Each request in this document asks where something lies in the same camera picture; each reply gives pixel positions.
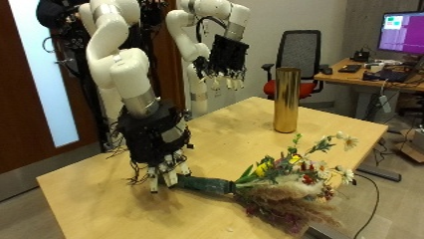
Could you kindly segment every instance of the white flower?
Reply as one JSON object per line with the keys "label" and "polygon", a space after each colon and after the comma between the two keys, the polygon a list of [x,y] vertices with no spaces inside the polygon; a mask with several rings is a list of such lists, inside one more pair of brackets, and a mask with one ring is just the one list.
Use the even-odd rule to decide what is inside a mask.
{"label": "white flower", "polygon": [[359,142],[358,137],[352,137],[350,135],[347,135],[343,140],[344,140],[344,151],[354,148]]}
{"label": "white flower", "polygon": [[324,161],[319,161],[315,164],[315,170],[318,172],[318,177],[327,178],[330,176],[330,169]]}
{"label": "white flower", "polygon": [[348,184],[354,180],[354,172],[351,169],[346,169],[342,171],[342,182],[343,184]]}

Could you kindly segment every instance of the cable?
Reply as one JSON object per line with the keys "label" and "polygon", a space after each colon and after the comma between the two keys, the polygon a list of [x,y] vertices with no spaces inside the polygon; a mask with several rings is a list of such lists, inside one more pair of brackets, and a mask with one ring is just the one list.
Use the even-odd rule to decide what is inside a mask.
{"label": "cable", "polygon": [[379,187],[378,187],[376,183],[372,181],[372,179],[371,179],[370,177],[366,177],[366,176],[363,176],[363,175],[360,175],[360,174],[358,174],[358,173],[355,173],[355,175],[358,175],[358,176],[360,176],[360,177],[368,179],[368,180],[372,182],[372,184],[374,184],[374,186],[375,186],[375,190],[376,190],[376,200],[375,200],[375,205],[374,205],[374,209],[372,209],[372,212],[371,212],[371,216],[370,216],[370,218],[368,218],[366,224],[362,226],[362,228],[360,228],[359,231],[356,232],[356,234],[355,234],[355,236],[354,236],[354,239],[358,238],[359,233],[360,233],[360,232],[363,231],[363,229],[368,226],[368,224],[370,224],[370,222],[371,222],[371,220],[372,220],[372,218],[374,218],[374,215],[375,215],[375,212],[376,212],[376,208],[378,208],[378,205],[379,205],[379,202],[380,202],[380,190],[379,190]]}
{"label": "cable", "polygon": [[206,19],[213,20],[218,25],[221,25],[226,29],[226,25],[225,25],[223,21],[217,19],[216,17],[206,16],[206,17],[200,18],[200,20],[197,22],[197,40],[200,43],[202,42],[201,25],[204,25],[204,20],[206,20]]}

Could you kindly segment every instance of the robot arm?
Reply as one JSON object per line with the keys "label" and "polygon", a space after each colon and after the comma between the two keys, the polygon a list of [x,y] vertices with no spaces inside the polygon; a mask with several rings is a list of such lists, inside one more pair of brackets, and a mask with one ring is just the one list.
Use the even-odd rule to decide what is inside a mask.
{"label": "robot arm", "polygon": [[148,164],[152,191],[157,192],[160,175],[173,186],[178,182],[177,166],[184,174],[192,173],[182,151],[190,131],[174,105],[156,97],[145,52],[140,48],[120,50],[129,28],[140,24],[140,3],[137,0],[92,0],[80,7],[80,14],[92,35],[87,59],[107,115],[111,119],[118,118],[117,129],[126,140],[133,167],[138,168],[138,163]]}
{"label": "robot arm", "polygon": [[140,48],[120,50],[129,27],[140,23],[138,2],[92,0],[80,7],[80,14],[92,34],[87,58],[107,115],[116,119],[124,102],[134,118],[146,118],[160,106],[148,78],[149,58]]}
{"label": "robot arm", "polygon": [[[245,53],[249,45],[242,43],[243,29],[250,10],[226,0],[182,0],[184,10],[169,13],[166,22],[182,58],[190,63],[188,78],[192,92],[192,110],[196,117],[209,112],[206,78],[214,78],[212,88],[218,89],[218,81],[226,79],[226,86],[242,88],[245,73]],[[218,18],[227,21],[223,36],[214,36],[212,50],[205,43],[194,43],[184,27],[197,24],[197,17]]]}

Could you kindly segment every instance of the monitor screen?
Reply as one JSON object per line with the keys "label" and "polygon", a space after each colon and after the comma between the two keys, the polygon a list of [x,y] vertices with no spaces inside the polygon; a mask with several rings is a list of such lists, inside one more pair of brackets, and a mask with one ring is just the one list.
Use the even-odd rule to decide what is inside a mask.
{"label": "monitor screen", "polygon": [[384,13],[378,49],[424,54],[424,12]]}

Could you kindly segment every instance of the gold cylinder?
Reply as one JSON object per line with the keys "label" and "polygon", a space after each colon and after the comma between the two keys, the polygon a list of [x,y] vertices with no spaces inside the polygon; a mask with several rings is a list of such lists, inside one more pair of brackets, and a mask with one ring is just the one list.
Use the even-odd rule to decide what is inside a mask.
{"label": "gold cylinder", "polygon": [[274,129],[294,132],[297,129],[301,70],[278,68],[274,95]]}

